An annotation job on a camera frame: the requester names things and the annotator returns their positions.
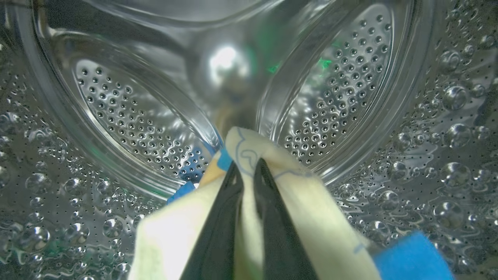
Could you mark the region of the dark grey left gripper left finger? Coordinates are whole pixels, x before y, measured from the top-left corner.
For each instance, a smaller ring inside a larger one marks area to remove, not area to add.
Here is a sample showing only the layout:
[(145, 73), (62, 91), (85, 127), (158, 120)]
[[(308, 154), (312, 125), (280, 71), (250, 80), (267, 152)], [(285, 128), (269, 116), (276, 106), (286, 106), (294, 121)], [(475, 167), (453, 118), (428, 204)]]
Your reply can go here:
[(180, 280), (234, 279), (235, 228), (243, 189), (241, 173), (232, 163)]

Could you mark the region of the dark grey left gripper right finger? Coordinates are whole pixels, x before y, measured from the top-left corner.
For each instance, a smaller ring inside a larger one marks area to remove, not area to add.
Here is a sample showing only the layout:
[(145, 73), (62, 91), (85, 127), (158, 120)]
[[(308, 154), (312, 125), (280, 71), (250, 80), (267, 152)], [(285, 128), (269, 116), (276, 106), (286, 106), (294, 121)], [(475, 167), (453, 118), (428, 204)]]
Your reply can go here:
[(263, 229), (263, 280), (318, 280), (263, 158), (255, 168), (254, 198)]

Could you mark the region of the cream yellow printed garment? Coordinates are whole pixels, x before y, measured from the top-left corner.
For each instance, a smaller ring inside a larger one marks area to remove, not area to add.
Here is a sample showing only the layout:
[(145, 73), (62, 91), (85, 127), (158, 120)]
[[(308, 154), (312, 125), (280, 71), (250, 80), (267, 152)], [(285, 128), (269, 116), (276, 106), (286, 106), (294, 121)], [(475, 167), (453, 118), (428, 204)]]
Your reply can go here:
[(322, 181), (256, 131), (232, 127), (199, 187), (139, 223), (127, 280), (180, 280), (232, 163), (243, 181), (235, 228), (233, 280), (263, 280), (263, 229), (254, 174), (263, 158), (275, 179), (318, 280), (455, 280), (446, 261), (420, 232), (385, 249), (354, 229)]

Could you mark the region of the yellow cloth with blue trim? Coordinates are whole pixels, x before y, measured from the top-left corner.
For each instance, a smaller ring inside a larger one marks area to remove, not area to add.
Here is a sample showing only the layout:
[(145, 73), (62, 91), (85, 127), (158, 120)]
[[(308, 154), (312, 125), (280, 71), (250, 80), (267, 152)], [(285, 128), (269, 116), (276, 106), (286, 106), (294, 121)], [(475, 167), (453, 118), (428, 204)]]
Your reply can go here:
[(125, 280), (233, 126), (498, 280), (498, 0), (0, 0), (0, 280)]

